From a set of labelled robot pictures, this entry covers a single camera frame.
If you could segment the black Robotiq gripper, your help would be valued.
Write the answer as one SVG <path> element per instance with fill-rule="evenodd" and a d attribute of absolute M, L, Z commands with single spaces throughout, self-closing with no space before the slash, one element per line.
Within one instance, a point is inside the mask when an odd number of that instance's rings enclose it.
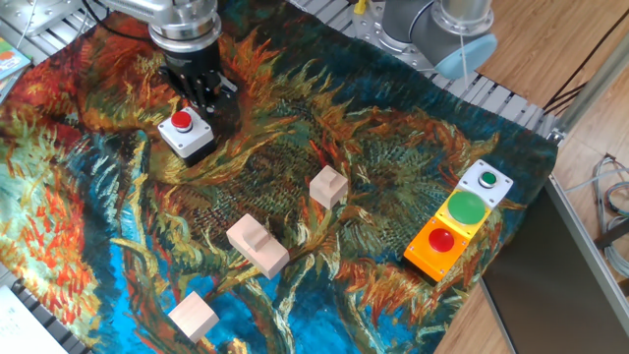
<path fill-rule="evenodd" d="M 238 92 L 237 85 L 221 72 L 220 49 L 217 41 L 208 47 L 178 53 L 163 50 L 164 65 L 160 68 L 163 79 L 203 114 L 213 114 L 215 104 L 225 96 Z"/>

